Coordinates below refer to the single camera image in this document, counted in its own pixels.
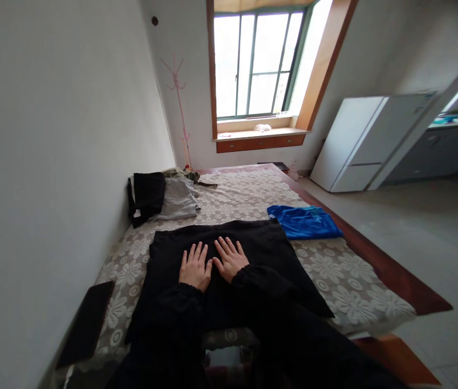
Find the sleeve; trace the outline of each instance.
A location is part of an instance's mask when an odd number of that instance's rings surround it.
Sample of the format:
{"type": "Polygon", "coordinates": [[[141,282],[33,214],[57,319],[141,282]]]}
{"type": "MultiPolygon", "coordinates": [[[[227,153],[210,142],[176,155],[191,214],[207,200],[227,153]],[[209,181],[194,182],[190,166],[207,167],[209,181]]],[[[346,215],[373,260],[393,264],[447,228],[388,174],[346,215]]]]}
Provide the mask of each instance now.
{"type": "Polygon", "coordinates": [[[202,387],[203,293],[179,283],[155,299],[107,388],[202,387]]]}
{"type": "Polygon", "coordinates": [[[347,337],[296,302],[274,270],[247,265],[233,288],[250,328],[296,387],[406,388],[347,337]]]}

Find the wooden bed frame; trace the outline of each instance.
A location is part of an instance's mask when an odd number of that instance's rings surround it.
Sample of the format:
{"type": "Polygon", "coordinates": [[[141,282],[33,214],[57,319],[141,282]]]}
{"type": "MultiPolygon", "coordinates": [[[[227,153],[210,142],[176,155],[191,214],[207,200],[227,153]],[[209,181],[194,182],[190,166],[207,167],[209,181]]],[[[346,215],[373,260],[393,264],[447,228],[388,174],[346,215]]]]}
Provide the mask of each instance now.
{"type": "Polygon", "coordinates": [[[349,225],[344,219],[322,204],[319,200],[304,190],[297,182],[292,180],[273,164],[218,167],[214,169],[197,170],[201,174],[232,173],[242,171],[270,170],[277,174],[290,189],[296,192],[301,199],[310,204],[321,207],[331,215],[335,224],[344,233],[344,238],[349,246],[359,257],[369,263],[376,275],[387,288],[411,304],[418,316],[450,311],[453,309],[440,295],[416,278],[393,258],[384,253],[368,238],[349,225]]]}

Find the blue shirt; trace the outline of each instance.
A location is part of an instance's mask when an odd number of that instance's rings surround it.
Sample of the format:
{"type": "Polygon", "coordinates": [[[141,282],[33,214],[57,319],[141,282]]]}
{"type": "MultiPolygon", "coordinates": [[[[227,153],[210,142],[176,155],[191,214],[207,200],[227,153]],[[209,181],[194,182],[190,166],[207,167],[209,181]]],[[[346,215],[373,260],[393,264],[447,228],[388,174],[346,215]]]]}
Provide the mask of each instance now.
{"type": "Polygon", "coordinates": [[[288,239],[328,239],[343,236],[331,216],[322,208],[309,206],[294,208],[273,205],[267,208],[270,219],[277,219],[288,239]]]}

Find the black object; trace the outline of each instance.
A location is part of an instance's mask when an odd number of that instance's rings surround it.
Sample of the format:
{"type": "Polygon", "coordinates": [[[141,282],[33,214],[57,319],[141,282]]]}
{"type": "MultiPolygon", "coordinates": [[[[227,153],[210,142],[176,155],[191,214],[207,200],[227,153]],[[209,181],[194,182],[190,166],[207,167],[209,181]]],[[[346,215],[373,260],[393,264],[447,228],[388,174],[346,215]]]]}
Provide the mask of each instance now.
{"type": "Polygon", "coordinates": [[[88,289],[77,311],[76,319],[63,346],[56,369],[73,365],[94,355],[113,290],[113,281],[88,289]]]}
{"type": "MultiPolygon", "coordinates": [[[[288,281],[265,266],[248,265],[233,278],[231,291],[264,357],[251,369],[265,371],[254,372],[245,387],[408,389],[351,340],[279,292],[289,289],[288,281]],[[283,374],[289,382],[271,381],[283,374]]],[[[186,284],[160,294],[107,389],[210,387],[201,350],[206,309],[202,293],[186,284]]]]}
{"type": "MultiPolygon", "coordinates": [[[[257,222],[235,221],[215,226],[188,226],[175,231],[157,231],[150,245],[150,260],[141,296],[133,313],[125,343],[131,342],[132,333],[138,331],[139,320],[150,314],[151,302],[162,292],[178,283],[178,273],[184,250],[189,252],[193,243],[208,244],[207,259],[220,257],[214,240],[229,237],[239,240],[245,255],[253,265],[264,265],[281,274],[291,287],[281,290],[292,301],[297,301],[314,314],[334,317],[314,283],[296,257],[292,245],[276,219],[257,222]]],[[[234,300],[230,285],[213,267],[211,282],[205,293],[205,331],[221,330],[248,325],[234,300]]]]}
{"type": "Polygon", "coordinates": [[[267,164],[267,163],[272,163],[272,164],[276,165],[282,172],[285,172],[285,173],[288,173],[288,171],[290,170],[290,168],[288,166],[286,166],[283,162],[258,162],[257,164],[258,165],[264,165],[264,164],[267,164]]]}
{"type": "Polygon", "coordinates": [[[140,227],[148,219],[162,211],[164,204],[165,178],[164,173],[135,173],[133,175],[135,201],[131,194],[131,181],[128,179],[128,217],[134,228],[140,227]],[[134,217],[140,210],[140,217],[134,217]]]}

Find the tile floor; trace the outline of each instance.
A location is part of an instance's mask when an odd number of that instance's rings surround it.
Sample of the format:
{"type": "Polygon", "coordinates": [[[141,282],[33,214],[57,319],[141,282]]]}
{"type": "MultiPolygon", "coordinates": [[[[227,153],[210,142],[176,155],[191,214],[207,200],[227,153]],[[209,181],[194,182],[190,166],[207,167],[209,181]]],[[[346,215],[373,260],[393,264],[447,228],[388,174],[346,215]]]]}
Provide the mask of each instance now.
{"type": "Polygon", "coordinates": [[[299,183],[453,306],[395,331],[445,388],[458,389],[458,180],[326,192],[299,183]]]}

